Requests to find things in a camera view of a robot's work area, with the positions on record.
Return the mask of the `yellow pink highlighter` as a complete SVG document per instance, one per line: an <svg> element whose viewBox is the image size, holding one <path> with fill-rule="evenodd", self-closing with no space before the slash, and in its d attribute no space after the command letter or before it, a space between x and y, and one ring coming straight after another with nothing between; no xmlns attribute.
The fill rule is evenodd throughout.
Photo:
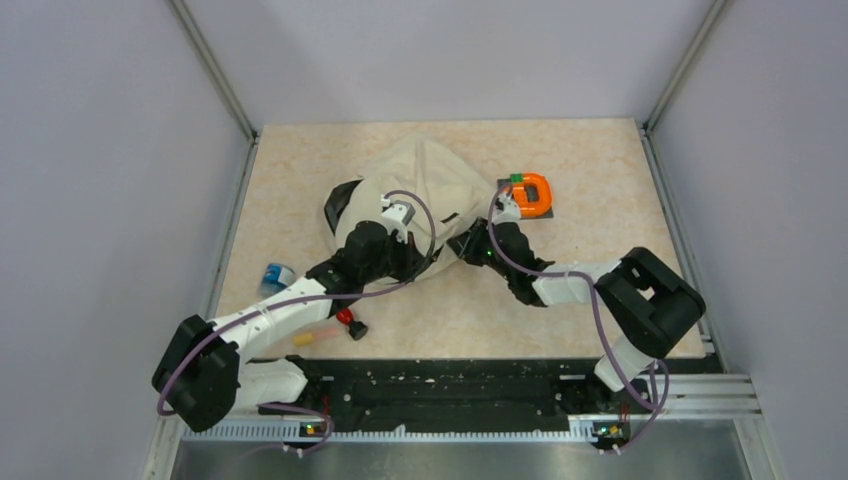
<svg viewBox="0 0 848 480"><path fill-rule="evenodd" d="M336 327L328 327L318 330L311 330L305 333L300 333L292 337L292 344L295 347L308 346L317 342L328 340L337 337L341 334L341 330Z"/></svg>

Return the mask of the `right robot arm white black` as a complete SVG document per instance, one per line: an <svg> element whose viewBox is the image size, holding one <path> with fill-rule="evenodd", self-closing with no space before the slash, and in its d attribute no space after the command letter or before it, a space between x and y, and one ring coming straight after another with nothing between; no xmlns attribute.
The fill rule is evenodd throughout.
<svg viewBox="0 0 848 480"><path fill-rule="evenodd" d="M622 404L632 380L658 366L706 312L702 295L646 247L608 263L557 264L536 256L516 223L485 219L447 244L466 263L497 272L525 305L588 305L598 330L601 312L612 315L622 335L611 342L600 333L604 354L586 385L600 412Z"/></svg>

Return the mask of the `red black stamp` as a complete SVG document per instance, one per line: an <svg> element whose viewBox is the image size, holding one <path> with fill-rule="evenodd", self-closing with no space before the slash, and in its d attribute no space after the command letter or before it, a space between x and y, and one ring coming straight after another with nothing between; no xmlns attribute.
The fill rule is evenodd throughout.
<svg viewBox="0 0 848 480"><path fill-rule="evenodd" d="M354 341L361 340L367 335L369 331L368 326L365 323L359 321L349 308L339 310L335 314L335 318L346 328L348 335Z"/></svg>

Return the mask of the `beige canvas student bag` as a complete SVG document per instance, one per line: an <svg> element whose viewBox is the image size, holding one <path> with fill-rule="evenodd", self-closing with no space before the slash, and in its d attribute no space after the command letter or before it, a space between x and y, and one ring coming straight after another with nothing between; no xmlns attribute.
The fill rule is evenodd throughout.
<svg viewBox="0 0 848 480"><path fill-rule="evenodd" d="M433 277L458 260L447 246L485 216L494 185L447 146L423 134L406 136L378 153L352 179L333 187L324 202L327 240L344 245L361 221L380 221L384 195L405 201L416 213L408 226L418 250L441 248L438 260L421 276Z"/></svg>

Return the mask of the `blue glue bottle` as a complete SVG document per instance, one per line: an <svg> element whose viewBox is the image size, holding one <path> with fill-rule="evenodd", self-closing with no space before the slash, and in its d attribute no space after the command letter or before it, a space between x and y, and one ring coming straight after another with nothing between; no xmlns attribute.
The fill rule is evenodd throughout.
<svg viewBox="0 0 848 480"><path fill-rule="evenodd" d="M287 289L296 280L295 272L284 264L269 263L265 267L257 293L267 298Z"/></svg>

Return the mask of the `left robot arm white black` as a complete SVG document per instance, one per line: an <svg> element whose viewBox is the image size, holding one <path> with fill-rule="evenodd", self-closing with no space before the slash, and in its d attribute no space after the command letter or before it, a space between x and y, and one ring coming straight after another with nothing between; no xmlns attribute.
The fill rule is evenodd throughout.
<svg viewBox="0 0 848 480"><path fill-rule="evenodd" d="M343 245L292 285L236 313L183 320L155 369L158 414L177 415L194 432L218 424L234 410L270 403L308 413L320 386L288 360L257 357L291 334L370 297L366 286L389 280L381 294L417 279L433 263L439 244L409 230L362 221Z"/></svg>

